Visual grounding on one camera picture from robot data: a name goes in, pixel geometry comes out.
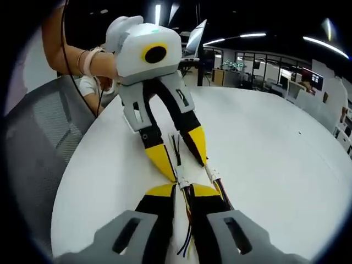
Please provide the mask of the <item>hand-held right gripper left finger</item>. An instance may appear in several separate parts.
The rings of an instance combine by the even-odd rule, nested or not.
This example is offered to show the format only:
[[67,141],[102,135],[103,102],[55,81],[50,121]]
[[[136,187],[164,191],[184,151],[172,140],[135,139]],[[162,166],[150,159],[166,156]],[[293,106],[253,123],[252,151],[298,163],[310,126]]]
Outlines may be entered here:
[[65,253],[55,263],[165,263],[173,235],[176,184],[156,186],[135,210],[100,228],[91,245]]

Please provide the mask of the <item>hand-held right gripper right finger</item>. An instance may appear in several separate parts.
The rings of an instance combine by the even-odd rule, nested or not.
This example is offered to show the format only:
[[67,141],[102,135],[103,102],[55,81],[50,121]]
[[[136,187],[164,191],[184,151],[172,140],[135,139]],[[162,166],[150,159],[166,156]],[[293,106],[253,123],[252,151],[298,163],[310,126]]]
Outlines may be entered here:
[[275,247],[267,230],[231,209],[212,187],[193,184],[190,209],[199,263],[309,263]]

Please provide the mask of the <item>person's left hand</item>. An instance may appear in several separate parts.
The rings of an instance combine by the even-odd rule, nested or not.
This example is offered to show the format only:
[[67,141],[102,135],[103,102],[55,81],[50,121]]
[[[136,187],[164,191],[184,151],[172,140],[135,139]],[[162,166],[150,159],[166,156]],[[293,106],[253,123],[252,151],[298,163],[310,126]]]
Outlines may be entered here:
[[96,53],[91,60],[90,73],[94,76],[107,77],[111,80],[119,81],[114,54],[107,52]]

